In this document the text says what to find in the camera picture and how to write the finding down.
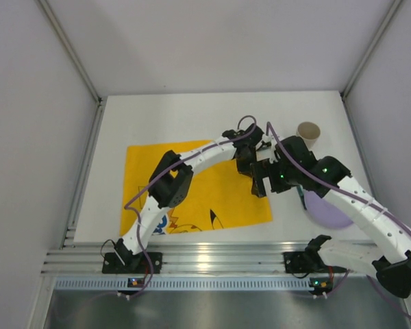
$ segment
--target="wall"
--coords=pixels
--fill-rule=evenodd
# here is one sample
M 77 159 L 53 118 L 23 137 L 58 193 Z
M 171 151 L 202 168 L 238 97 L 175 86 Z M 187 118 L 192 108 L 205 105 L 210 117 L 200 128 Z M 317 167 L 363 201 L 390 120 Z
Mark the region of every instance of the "wall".
M 50 0 L 102 95 L 342 90 L 391 0 Z
M 0 0 L 0 328 L 25 326 L 95 103 L 33 0 Z
M 411 1 L 349 96 L 380 201 L 411 226 Z

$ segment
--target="gray wall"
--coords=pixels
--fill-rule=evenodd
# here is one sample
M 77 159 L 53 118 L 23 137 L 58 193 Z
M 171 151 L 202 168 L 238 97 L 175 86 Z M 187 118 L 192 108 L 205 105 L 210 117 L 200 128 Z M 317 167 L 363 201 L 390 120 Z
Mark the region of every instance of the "gray wall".
M 0 328 L 22 328 L 95 103 L 33 0 L 0 0 Z
M 380 201 L 411 226 L 411 0 L 349 97 Z
M 102 95 L 341 90 L 390 2 L 50 0 Z

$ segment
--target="beige cup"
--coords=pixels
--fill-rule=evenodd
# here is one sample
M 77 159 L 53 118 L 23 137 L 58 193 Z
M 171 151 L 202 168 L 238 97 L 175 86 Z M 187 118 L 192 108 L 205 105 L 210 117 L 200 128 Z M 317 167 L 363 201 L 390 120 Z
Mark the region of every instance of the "beige cup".
M 297 127 L 297 136 L 300 136 L 308 149 L 314 146 L 316 140 L 321 135 L 320 127 L 313 122 L 305 121 Z

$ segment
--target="yellow towel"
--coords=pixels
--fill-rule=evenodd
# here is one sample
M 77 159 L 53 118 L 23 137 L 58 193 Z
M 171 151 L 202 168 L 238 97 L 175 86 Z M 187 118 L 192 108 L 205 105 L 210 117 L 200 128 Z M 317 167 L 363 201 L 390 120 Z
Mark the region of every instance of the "yellow towel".
M 148 184 L 161 157 L 168 150 L 190 151 L 209 141 L 130 146 L 127 149 L 123 205 Z M 142 209 L 147 193 L 132 204 Z M 132 227 L 136 214 L 122 210 L 121 231 Z M 162 218 L 154 234 L 172 234 L 237 228 L 272 220 L 266 197 L 251 194 L 251 178 L 238 173 L 236 161 L 219 163 L 192 179 L 187 198 Z

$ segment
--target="gray floor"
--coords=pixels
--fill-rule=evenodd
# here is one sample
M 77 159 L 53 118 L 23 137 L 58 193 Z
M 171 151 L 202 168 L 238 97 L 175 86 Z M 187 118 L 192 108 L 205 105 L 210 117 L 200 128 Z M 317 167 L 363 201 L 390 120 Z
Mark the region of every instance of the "gray floor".
M 45 328 L 411 328 L 363 278 L 347 279 L 327 300 L 279 291 L 153 291 L 130 302 L 102 295 L 82 308 L 100 294 L 54 292 Z

